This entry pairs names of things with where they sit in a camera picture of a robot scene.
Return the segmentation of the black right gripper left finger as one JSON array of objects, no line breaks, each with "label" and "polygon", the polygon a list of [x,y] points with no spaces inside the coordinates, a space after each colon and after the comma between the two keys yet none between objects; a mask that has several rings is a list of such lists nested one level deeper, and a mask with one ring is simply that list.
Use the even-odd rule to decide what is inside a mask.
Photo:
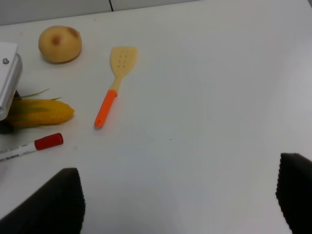
[{"label": "black right gripper left finger", "polygon": [[64,168],[0,220],[2,234],[79,234],[85,198],[77,168]]}]

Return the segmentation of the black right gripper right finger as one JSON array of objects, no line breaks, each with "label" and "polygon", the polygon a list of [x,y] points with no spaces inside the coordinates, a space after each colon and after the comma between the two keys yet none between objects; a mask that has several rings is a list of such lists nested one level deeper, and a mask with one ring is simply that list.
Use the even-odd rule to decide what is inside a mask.
[{"label": "black right gripper right finger", "polygon": [[275,195],[291,232],[310,234],[312,161],[298,153],[282,153]]}]

